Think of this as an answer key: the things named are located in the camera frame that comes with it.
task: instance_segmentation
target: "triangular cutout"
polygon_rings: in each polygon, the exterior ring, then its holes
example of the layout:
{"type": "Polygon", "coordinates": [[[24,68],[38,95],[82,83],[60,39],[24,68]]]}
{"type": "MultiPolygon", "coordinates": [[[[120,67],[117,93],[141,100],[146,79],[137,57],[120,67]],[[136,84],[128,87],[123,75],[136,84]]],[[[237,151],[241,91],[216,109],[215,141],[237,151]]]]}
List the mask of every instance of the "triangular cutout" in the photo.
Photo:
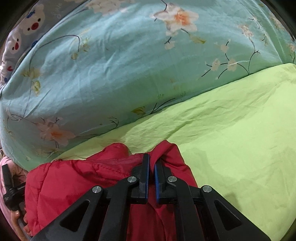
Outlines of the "triangular cutout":
{"type": "Polygon", "coordinates": [[[227,231],[242,225],[242,222],[236,216],[234,216],[231,211],[228,210],[228,208],[225,207],[220,201],[216,200],[214,201],[214,204],[222,220],[224,228],[227,231]]]}
{"type": "Polygon", "coordinates": [[[86,200],[73,210],[67,217],[65,217],[60,225],[66,229],[76,232],[80,226],[80,223],[84,217],[84,214],[89,206],[89,201],[86,200]]]}

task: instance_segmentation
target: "pink shirt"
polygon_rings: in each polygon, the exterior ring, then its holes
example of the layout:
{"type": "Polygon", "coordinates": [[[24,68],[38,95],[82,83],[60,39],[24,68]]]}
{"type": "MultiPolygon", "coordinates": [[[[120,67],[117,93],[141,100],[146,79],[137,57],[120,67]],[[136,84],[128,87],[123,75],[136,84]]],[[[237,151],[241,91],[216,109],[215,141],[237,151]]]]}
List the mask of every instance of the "pink shirt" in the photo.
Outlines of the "pink shirt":
{"type": "Polygon", "coordinates": [[[1,183],[0,183],[0,209],[2,213],[4,214],[4,217],[7,219],[10,226],[13,228],[13,225],[10,221],[10,210],[6,207],[3,200],[3,195],[6,193],[5,186],[4,186],[4,180],[3,180],[3,173],[2,173],[2,166],[8,164],[8,168],[10,170],[10,173],[12,174],[13,179],[18,179],[19,183],[23,183],[26,181],[26,176],[28,172],[21,167],[19,167],[17,164],[15,164],[10,158],[7,156],[3,157],[0,161],[0,177],[1,177],[1,183]]]}

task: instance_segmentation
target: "round metal pin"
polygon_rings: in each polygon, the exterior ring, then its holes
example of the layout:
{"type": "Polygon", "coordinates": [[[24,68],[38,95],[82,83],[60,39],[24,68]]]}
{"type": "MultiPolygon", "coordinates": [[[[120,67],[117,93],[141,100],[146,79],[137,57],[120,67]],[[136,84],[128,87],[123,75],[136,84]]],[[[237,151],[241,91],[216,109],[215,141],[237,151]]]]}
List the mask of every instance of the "round metal pin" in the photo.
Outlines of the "round metal pin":
{"type": "Polygon", "coordinates": [[[129,183],[134,183],[136,180],[137,180],[137,178],[134,177],[134,176],[128,177],[128,182],[129,183]]]}
{"type": "Polygon", "coordinates": [[[204,192],[211,192],[212,191],[212,188],[210,186],[203,186],[202,189],[204,192]]]}
{"type": "Polygon", "coordinates": [[[176,180],[177,180],[177,178],[175,176],[168,177],[168,181],[171,183],[174,183],[176,180]]]}
{"type": "Polygon", "coordinates": [[[93,193],[99,193],[100,191],[102,191],[102,188],[99,186],[95,186],[95,187],[93,187],[92,191],[93,191],[93,193]]]}

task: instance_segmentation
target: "bear's red nose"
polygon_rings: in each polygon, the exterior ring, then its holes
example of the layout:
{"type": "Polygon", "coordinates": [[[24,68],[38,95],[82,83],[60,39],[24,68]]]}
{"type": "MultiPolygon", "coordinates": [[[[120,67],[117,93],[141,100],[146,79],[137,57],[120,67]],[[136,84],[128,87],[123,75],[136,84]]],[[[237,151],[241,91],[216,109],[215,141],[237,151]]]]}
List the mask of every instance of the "bear's red nose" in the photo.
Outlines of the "bear's red nose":
{"type": "Polygon", "coordinates": [[[37,29],[38,27],[39,27],[39,24],[38,24],[38,23],[33,23],[31,29],[32,29],[32,30],[35,30],[35,29],[37,29]]]}

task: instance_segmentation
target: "red jacket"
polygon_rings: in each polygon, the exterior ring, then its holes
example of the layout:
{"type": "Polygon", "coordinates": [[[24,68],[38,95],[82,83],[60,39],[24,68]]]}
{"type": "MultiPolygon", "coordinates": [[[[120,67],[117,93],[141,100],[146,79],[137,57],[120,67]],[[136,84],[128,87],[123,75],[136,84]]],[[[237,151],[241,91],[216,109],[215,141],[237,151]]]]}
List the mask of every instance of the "red jacket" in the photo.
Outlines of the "red jacket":
{"type": "MultiPolygon", "coordinates": [[[[163,141],[149,155],[151,170],[162,157],[174,176],[197,187],[175,144],[163,141]]],[[[36,235],[93,186],[110,187],[130,176],[132,168],[140,165],[142,160],[143,154],[129,156],[124,144],[115,143],[86,160],[58,160],[30,171],[25,203],[32,234],[36,235]]],[[[153,185],[149,186],[146,205],[131,205],[127,240],[176,240],[173,206],[156,203],[153,185]]]]}

